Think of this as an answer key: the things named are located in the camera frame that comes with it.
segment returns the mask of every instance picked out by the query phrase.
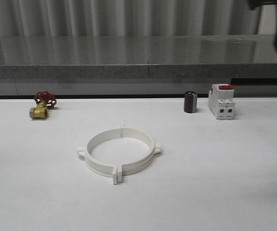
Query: white table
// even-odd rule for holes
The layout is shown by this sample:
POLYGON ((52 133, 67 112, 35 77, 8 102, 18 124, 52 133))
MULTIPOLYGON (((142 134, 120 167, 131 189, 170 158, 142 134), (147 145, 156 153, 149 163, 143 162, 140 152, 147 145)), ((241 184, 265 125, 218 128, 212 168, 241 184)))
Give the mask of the white table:
MULTIPOLYGON (((207 99, 195 114, 183 99, 58 100, 31 120, 32 100, 0 100, 0 231, 277 231, 277 98, 236 102, 231 121, 207 99), (113 185, 76 148, 118 124, 163 153, 113 185)), ((130 142, 118 158, 144 149, 130 142)))

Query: brass valve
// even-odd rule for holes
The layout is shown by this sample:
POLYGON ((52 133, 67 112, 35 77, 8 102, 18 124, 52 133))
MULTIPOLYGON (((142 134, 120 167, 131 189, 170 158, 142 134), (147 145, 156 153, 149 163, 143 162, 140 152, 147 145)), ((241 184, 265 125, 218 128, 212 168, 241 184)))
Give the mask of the brass valve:
POLYGON ((47 118, 47 104, 44 100, 42 100, 36 108, 32 107, 29 111, 30 118, 32 119, 46 119, 47 118))

